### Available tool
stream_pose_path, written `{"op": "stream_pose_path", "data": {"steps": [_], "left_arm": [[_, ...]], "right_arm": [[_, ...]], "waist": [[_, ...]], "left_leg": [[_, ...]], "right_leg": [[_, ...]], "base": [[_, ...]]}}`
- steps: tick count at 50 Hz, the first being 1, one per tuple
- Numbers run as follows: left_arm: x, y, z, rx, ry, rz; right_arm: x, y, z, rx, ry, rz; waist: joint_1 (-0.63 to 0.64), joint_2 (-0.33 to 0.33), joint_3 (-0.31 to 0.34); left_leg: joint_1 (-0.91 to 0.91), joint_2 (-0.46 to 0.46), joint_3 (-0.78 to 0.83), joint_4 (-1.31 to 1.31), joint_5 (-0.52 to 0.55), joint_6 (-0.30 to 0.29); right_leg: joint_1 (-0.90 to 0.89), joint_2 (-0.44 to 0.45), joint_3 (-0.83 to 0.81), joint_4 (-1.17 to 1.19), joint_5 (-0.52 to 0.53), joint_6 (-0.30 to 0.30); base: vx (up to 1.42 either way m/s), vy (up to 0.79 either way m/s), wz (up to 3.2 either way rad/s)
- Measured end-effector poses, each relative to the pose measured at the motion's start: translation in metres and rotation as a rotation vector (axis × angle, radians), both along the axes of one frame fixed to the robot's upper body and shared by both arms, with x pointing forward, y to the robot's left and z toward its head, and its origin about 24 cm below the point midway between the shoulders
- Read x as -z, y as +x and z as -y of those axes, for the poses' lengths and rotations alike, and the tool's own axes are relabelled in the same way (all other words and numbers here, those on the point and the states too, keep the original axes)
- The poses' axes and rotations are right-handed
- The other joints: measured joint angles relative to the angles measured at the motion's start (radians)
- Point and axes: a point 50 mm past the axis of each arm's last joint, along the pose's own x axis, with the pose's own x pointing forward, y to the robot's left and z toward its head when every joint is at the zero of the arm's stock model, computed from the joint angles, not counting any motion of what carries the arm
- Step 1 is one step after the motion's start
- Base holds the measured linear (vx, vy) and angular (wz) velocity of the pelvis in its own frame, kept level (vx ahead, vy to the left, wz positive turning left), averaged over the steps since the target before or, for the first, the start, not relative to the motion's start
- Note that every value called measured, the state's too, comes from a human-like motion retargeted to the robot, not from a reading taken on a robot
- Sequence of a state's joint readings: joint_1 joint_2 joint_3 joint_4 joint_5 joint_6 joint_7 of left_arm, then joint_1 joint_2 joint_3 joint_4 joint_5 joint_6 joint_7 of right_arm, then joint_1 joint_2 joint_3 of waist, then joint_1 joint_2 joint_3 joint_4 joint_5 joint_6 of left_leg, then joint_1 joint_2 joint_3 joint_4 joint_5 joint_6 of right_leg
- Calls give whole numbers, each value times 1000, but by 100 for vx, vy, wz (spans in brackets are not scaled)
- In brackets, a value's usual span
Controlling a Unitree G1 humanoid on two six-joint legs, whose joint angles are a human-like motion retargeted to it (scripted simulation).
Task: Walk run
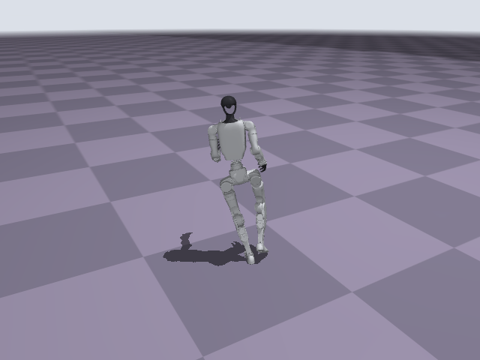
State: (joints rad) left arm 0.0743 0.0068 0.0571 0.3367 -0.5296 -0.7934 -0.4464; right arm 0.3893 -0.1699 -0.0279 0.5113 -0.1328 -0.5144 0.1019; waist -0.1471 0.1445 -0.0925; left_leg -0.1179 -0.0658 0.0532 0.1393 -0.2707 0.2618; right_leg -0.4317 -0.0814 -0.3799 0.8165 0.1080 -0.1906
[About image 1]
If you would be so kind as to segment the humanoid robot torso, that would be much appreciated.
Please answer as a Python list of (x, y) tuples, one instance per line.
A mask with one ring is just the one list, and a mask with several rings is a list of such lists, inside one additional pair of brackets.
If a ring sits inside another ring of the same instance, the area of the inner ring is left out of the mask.
[[(236, 118), (235, 118), (236, 119)], [(231, 170), (229, 175), (232, 180), (232, 185), (242, 185), (249, 182), (248, 174), (245, 166), (242, 165), (246, 150), (246, 130), (243, 120), (235, 121), (233, 123), (217, 124), (217, 135), (220, 143), (220, 151), (225, 157), (226, 161), (231, 162)]]

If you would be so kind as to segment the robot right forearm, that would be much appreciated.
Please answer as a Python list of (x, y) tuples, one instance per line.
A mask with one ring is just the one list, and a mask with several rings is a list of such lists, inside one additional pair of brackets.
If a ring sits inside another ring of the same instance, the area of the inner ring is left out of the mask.
[(258, 162), (258, 164), (259, 164), (260, 166), (267, 164), (266, 159), (264, 158), (263, 153), (262, 153), (262, 150), (261, 150), (261, 148), (260, 148), (259, 145), (258, 145), (258, 149), (259, 149), (259, 153), (260, 153), (260, 154), (254, 155), (254, 157), (256, 158), (256, 160), (257, 160), (257, 162)]

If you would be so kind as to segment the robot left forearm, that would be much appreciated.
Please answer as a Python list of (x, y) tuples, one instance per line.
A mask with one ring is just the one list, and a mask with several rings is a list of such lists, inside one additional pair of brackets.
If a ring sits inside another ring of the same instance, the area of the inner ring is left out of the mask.
[[(212, 151), (211, 151), (211, 158), (212, 158)], [(221, 161), (221, 157), (219, 157), (219, 158), (212, 158), (212, 160), (215, 161), (215, 162), (219, 162), (219, 161)]]

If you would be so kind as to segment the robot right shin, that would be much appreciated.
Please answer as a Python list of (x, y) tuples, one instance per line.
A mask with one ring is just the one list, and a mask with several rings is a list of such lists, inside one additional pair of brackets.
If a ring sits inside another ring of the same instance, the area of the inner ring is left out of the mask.
[(258, 231), (258, 244), (261, 242), (261, 244), (264, 245), (264, 232), (266, 229), (266, 217), (267, 217), (267, 212), (266, 212), (266, 204), (263, 202), (262, 203), (262, 214), (256, 214), (256, 227)]

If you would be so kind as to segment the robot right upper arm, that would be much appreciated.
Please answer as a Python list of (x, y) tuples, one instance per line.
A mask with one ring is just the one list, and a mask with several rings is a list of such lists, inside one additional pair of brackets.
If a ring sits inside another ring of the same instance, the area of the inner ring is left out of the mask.
[(258, 138), (257, 138), (256, 126), (252, 121), (243, 121), (243, 123), (244, 123), (244, 129), (248, 131), (248, 137), (251, 144), (250, 153), (252, 155), (260, 154), (258, 149)]

